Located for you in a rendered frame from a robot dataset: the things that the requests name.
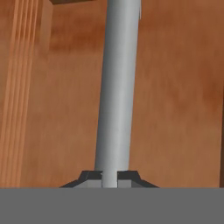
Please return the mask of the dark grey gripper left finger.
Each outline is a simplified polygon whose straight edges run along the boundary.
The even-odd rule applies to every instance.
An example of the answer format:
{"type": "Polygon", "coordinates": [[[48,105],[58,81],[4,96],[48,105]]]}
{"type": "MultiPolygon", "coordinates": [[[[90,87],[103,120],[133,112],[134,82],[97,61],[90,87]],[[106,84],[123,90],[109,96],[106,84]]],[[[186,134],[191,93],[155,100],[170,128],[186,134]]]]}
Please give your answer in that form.
{"type": "Polygon", "coordinates": [[[101,188],[102,173],[100,171],[82,171],[79,178],[62,186],[63,188],[101,188]]]}

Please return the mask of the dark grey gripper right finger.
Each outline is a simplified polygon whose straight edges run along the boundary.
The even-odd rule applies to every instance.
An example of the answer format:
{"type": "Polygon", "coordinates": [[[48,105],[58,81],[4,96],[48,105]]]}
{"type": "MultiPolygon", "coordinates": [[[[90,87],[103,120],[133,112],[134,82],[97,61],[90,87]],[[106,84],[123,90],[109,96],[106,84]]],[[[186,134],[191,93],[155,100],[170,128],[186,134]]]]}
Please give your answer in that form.
{"type": "Polygon", "coordinates": [[[119,188],[157,188],[156,185],[141,179],[138,171],[119,171],[117,185],[119,188]]]}

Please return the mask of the brown wooden drawer front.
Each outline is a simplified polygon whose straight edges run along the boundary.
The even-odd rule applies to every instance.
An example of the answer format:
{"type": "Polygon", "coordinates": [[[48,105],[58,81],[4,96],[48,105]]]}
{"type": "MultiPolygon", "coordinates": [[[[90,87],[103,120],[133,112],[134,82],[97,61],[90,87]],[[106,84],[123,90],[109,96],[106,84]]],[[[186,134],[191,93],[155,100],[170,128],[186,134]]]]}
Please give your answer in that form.
{"type": "MultiPolygon", "coordinates": [[[[57,187],[95,164],[107,0],[0,0],[0,187],[57,187]]],[[[131,169],[224,186],[224,0],[142,0],[131,169]]]]}

